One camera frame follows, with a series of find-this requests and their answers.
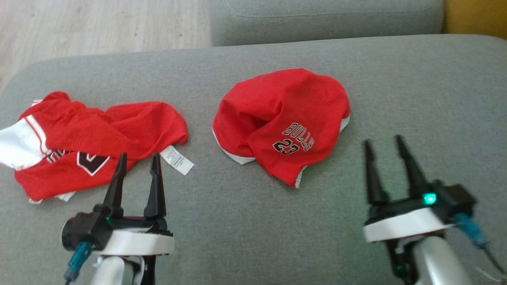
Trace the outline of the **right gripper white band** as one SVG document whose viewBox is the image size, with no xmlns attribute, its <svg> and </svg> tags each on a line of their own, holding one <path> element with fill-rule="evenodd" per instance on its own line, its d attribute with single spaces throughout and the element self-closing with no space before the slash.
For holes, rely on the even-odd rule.
<svg viewBox="0 0 507 285">
<path fill-rule="evenodd" d="M 449 229 L 454 222 L 436 213 L 438 197 L 429 192 L 425 174 L 411 154 L 401 135 L 395 135 L 398 155 L 402 159 L 411 198 L 390 201 L 384 191 L 370 140 L 364 141 L 366 193 L 369 218 L 363 227 L 368 243 L 409 238 Z"/>
</svg>

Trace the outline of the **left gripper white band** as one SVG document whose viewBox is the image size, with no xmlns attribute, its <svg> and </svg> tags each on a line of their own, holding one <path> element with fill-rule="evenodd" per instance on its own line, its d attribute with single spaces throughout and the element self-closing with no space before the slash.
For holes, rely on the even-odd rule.
<svg viewBox="0 0 507 285">
<path fill-rule="evenodd" d="M 103 256 L 151 256 L 169 255 L 174 252 L 175 239 L 167 228 L 166 200 L 160 154 L 154 153 L 150 174 L 150 195 L 144 209 L 144 217 L 123 217 L 123 182 L 127 174 L 127 153 L 122 153 L 112 180 L 109 183 L 103 205 L 109 209 L 107 222 L 112 226 L 112 236 L 102 249 L 94 249 Z"/>
</svg>

